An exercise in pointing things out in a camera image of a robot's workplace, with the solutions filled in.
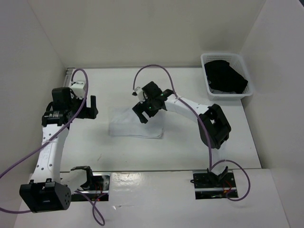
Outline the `white skirt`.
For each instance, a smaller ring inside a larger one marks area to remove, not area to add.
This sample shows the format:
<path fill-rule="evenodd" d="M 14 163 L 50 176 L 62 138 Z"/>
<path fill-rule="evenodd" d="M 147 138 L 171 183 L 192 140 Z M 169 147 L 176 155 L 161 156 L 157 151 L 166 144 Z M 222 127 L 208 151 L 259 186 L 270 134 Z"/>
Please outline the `white skirt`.
<path fill-rule="evenodd" d="M 109 135 L 136 138 L 162 138 L 164 132 L 164 114 L 158 112 L 147 123 L 141 123 L 138 116 L 129 107 L 109 108 Z"/>

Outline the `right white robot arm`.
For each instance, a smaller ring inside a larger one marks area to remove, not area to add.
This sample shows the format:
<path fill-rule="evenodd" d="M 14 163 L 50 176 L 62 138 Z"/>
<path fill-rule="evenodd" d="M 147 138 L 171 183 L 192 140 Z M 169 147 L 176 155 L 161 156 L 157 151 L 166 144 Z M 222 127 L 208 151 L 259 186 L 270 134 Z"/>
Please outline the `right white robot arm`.
<path fill-rule="evenodd" d="M 159 110 L 174 112 L 196 122 L 200 138 L 209 150 L 209 166 L 212 166 L 212 152 L 221 148 L 231 132 L 219 105 L 207 106 L 182 99 L 171 89 L 162 91 L 153 81 L 142 88 L 135 88 L 132 95 L 139 99 L 132 110 L 141 123 L 146 124 L 148 118 L 154 117 Z"/>

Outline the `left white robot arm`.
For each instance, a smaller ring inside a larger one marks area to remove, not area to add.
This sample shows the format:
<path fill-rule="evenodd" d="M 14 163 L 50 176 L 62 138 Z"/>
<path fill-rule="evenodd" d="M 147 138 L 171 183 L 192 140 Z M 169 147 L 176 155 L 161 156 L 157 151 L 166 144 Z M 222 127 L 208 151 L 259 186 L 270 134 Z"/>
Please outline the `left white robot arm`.
<path fill-rule="evenodd" d="M 65 179 L 60 178 L 60 166 L 69 128 L 75 118 L 95 119 L 96 97 L 86 105 L 87 86 L 75 83 L 52 90 L 52 102 L 42 116 L 42 149 L 28 184 L 22 184 L 19 195 L 32 213 L 66 210 L 72 194 L 79 188 L 94 186 L 90 166 L 73 167 Z"/>

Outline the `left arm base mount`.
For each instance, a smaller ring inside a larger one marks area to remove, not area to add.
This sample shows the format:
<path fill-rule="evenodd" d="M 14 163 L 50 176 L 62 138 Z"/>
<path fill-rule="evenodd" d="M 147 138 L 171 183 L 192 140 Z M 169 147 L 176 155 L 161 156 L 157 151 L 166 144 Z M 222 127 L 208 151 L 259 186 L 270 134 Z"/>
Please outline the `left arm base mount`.
<path fill-rule="evenodd" d="M 108 201 L 110 189 L 109 172 L 93 171 L 90 166 L 76 166 L 61 174 L 61 181 L 70 188 L 72 201 Z"/>

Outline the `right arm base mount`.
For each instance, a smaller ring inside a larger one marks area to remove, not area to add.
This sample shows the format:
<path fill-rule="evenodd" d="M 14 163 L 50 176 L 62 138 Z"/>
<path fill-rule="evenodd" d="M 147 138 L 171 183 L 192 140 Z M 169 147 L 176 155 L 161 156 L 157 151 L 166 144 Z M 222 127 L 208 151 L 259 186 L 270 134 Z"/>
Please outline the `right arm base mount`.
<path fill-rule="evenodd" d="M 194 186 L 197 200 L 238 198 L 234 174 L 229 171 L 228 166 L 218 175 L 209 170 L 195 171 L 190 182 Z"/>

